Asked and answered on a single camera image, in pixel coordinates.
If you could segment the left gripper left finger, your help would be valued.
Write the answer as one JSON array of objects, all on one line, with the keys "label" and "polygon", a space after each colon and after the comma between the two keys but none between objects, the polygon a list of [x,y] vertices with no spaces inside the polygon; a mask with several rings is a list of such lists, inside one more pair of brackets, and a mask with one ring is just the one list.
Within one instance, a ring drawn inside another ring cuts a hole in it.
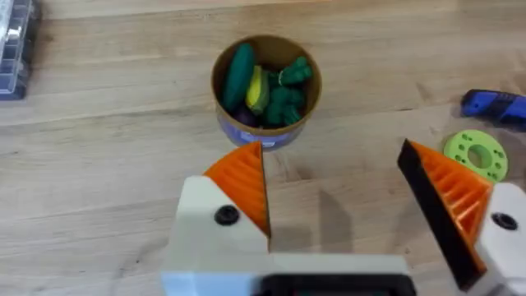
[{"label": "left gripper left finger", "polygon": [[187,178],[169,242],[177,260],[268,254],[271,229],[262,145],[240,146]]}]

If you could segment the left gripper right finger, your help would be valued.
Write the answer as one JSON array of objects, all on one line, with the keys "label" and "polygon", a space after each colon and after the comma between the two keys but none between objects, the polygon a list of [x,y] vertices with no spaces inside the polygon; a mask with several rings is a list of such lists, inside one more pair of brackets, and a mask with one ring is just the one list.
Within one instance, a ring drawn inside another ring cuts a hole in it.
[{"label": "left gripper right finger", "polygon": [[525,192],[405,140],[397,164],[461,295],[525,293]]}]

